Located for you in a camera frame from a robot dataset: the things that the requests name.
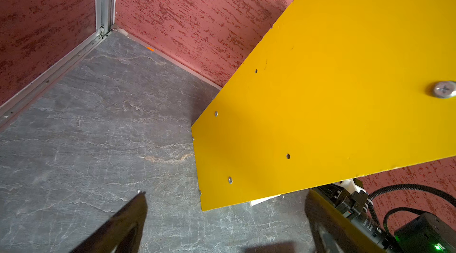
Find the left corner aluminium profile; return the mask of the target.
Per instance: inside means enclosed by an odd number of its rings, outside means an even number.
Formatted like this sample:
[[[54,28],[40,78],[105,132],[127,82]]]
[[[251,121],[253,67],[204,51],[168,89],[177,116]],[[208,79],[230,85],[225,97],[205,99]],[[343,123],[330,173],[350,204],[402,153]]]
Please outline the left corner aluminium profile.
[[[115,0],[1,0],[1,127],[111,31]]]

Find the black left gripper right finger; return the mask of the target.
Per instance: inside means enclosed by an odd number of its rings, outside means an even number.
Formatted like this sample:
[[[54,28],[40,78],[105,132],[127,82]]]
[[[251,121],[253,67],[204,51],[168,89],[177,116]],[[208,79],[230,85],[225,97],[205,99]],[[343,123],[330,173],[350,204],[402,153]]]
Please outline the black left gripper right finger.
[[[317,253],[326,253],[334,245],[343,253],[384,252],[315,190],[307,194],[305,213]]]

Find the white book with galaxy picture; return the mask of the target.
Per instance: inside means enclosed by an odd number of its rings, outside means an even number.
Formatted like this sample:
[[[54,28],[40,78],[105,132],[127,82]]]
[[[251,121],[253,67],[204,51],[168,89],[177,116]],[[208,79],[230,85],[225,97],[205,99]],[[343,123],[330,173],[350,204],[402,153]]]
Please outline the white book with galaxy picture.
[[[255,205],[258,205],[258,204],[260,204],[260,203],[266,202],[266,201],[268,201],[268,200],[271,200],[271,199],[273,199],[273,198],[277,198],[277,197],[280,197],[280,196],[281,196],[281,194],[276,195],[276,196],[266,197],[266,198],[260,198],[260,199],[257,199],[257,200],[252,200],[252,201],[249,202],[249,205],[250,205],[251,207],[253,207],[253,206],[255,206]]]

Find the yellow pink blue bookshelf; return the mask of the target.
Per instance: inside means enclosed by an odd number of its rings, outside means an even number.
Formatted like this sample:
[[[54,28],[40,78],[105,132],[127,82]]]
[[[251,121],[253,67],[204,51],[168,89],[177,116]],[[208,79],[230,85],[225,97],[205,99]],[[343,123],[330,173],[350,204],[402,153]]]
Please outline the yellow pink blue bookshelf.
[[[294,0],[192,126],[204,211],[456,153],[456,0]]]

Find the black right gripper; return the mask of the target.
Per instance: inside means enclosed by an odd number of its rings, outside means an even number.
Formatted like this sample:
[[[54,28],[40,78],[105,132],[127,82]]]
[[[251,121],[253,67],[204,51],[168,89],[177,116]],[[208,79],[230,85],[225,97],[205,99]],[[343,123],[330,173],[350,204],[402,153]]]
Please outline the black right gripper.
[[[381,229],[379,224],[367,214],[368,206],[372,203],[366,192],[349,194],[335,183],[319,186],[314,190],[378,247],[388,253],[402,252],[394,238]]]

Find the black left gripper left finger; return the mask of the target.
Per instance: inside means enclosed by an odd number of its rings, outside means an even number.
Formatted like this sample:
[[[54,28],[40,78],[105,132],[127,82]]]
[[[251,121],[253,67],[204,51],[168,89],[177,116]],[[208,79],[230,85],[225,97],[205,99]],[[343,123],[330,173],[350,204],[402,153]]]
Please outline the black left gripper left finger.
[[[147,212],[146,193],[140,191],[72,252],[137,253]]]

